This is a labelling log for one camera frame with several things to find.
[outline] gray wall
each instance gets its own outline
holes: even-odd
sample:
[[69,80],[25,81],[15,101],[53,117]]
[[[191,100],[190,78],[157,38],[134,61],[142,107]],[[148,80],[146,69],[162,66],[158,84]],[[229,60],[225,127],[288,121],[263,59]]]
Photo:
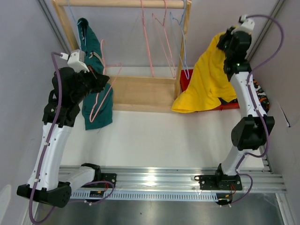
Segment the gray wall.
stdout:
[[[283,174],[289,202],[297,220],[296,224],[300,223],[299,9],[300,1],[286,1],[278,15],[278,19],[285,30],[284,46],[275,59],[255,74],[255,78],[270,98],[270,115],[275,117],[275,126],[270,136],[269,157],[271,166],[274,172]],[[251,62],[252,67],[269,57],[278,47],[279,40],[280,34],[274,25],[255,54]],[[291,127],[287,127],[283,111]]]
[[[16,189],[27,182],[40,146],[54,71],[50,52],[62,50],[34,0],[1,1],[0,21],[0,223],[18,225],[28,200]],[[11,194],[1,193],[6,185]]]

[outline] white wall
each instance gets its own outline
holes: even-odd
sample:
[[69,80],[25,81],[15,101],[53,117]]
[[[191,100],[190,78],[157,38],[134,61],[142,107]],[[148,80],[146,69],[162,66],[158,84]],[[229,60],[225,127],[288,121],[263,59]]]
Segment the white wall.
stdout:
[[50,52],[61,47],[36,1],[0,3],[0,224],[19,225],[28,200],[16,195],[29,178],[40,146],[42,116],[54,72]]
[[[289,202],[296,224],[300,223],[300,100],[299,100],[299,52],[300,52],[300,1],[288,0],[278,15],[285,30],[285,43],[276,58],[261,68],[255,78],[270,98],[270,115],[275,117],[271,133],[269,152],[272,169],[283,174]],[[257,64],[269,57],[278,47],[280,33],[274,25],[255,54],[251,64]],[[283,109],[291,127],[286,125]]]
[[[76,117],[67,140],[62,165],[217,168],[226,159],[231,130],[239,110],[198,113],[113,111],[112,124],[85,130]],[[248,157],[243,169],[263,169],[260,158]]]
[[[200,55],[206,50],[211,39],[218,33],[238,23],[242,14],[270,14],[278,0],[193,0],[187,34],[187,65],[194,66]],[[53,17],[60,26],[51,0],[47,4]],[[104,53],[108,64],[116,64],[120,61],[125,66],[149,66],[140,8],[97,8],[97,7],[71,7],[76,20],[85,17],[90,22],[91,28],[99,39],[105,39],[107,46]],[[69,16],[75,34],[76,24],[72,19],[68,7],[65,10]],[[177,65],[179,60],[170,24],[170,11],[176,18],[180,18],[183,10],[168,9],[166,20],[166,32]],[[164,9],[145,9],[146,29],[149,38],[150,52],[155,66],[167,66],[164,52],[152,23],[152,12],[162,20]],[[255,21],[253,43],[260,33],[264,20]],[[174,28],[177,40],[181,41],[181,31]]]

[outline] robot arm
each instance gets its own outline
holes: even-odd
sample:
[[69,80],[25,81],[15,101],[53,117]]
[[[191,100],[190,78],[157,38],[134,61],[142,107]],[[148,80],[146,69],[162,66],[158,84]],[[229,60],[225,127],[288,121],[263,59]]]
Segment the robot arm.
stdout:
[[[70,67],[60,69],[62,85],[62,103],[60,113],[49,142],[46,137],[56,114],[58,105],[58,80],[54,76],[52,83],[54,90],[50,92],[47,106],[44,108],[43,137],[39,154],[33,172],[27,184],[20,185],[17,190],[19,196],[30,198],[33,185],[37,182],[33,200],[49,205],[64,207],[71,193],[91,181],[101,178],[100,166],[83,164],[76,172],[59,181],[58,174],[60,162],[67,139],[74,126],[76,116],[80,112],[79,103],[89,94],[100,92],[104,89],[109,77],[93,72],[84,60],[84,52],[73,51],[70,55],[61,54]],[[36,180],[38,164],[45,145],[48,145],[43,158],[39,179]]]
[[254,21],[244,15],[240,18],[240,23],[240,27],[231,27],[220,37],[217,47],[225,52],[224,72],[235,89],[241,120],[231,133],[233,146],[225,161],[218,166],[215,175],[195,176],[201,190],[231,191],[231,185],[236,190],[242,190],[239,167],[248,153],[266,143],[266,133],[258,112],[263,116],[269,133],[275,124],[274,118],[266,115],[258,100],[252,75],[249,76],[251,67],[245,59],[251,45],[249,33],[254,28]]

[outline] wooden frame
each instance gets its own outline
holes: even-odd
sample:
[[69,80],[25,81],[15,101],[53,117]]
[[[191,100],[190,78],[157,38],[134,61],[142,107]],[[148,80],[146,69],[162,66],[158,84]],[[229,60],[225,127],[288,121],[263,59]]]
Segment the wooden frame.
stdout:
[[[183,9],[182,0],[166,0],[168,8]],[[52,0],[62,28],[72,50],[79,48],[71,23],[64,9],[68,0]],[[120,7],[141,8],[140,0],[69,0],[76,7]],[[183,31],[186,39],[191,9],[191,0],[187,0]],[[163,0],[143,0],[144,8],[165,8]],[[183,38],[180,55],[183,58]],[[174,99],[180,94],[181,62],[178,63],[177,78],[130,77],[119,76],[113,85],[113,109],[143,112],[169,112]]]

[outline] yellow garment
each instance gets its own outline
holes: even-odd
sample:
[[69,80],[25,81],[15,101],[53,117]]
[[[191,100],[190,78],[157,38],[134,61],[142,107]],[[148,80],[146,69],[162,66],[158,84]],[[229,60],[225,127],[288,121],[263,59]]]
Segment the yellow garment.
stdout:
[[187,89],[174,101],[172,110],[179,113],[210,110],[236,99],[235,91],[223,71],[225,53],[217,48],[220,36],[216,35],[208,49],[195,64]]

